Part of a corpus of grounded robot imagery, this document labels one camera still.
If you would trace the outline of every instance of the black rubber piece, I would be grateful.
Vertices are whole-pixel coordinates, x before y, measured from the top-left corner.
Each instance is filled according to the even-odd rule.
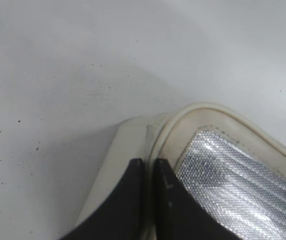
[[[135,240],[141,226],[144,164],[133,159],[106,201],[61,240]]]
[[[241,240],[195,202],[167,160],[155,161],[153,195],[157,240]]]

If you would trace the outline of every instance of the gray floor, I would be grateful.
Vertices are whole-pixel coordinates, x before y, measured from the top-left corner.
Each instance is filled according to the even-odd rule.
[[[0,239],[62,236],[115,125],[197,101],[286,145],[286,1],[0,0]]]

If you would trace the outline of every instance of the white surface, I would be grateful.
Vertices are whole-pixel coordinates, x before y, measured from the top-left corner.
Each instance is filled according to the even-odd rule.
[[[286,145],[286,1],[0,0],[0,239],[62,236],[111,126],[196,101]]]

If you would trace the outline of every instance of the silver reflective material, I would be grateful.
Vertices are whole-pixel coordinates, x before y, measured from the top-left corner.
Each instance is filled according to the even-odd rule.
[[[286,240],[286,181],[219,134],[190,143],[178,179],[221,225],[244,240]]]

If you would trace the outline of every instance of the beige plastic housing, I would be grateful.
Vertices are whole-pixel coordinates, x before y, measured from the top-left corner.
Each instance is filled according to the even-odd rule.
[[[77,224],[89,217],[113,191],[129,160],[142,158],[147,173],[157,158],[167,159],[177,171],[193,136],[216,131],[275,173],[286,178],[286,147],[232,110],[212,103],[196,103],[176,113],[129,120],[118,130]],[[141,239],[155,239],[152,222]]]

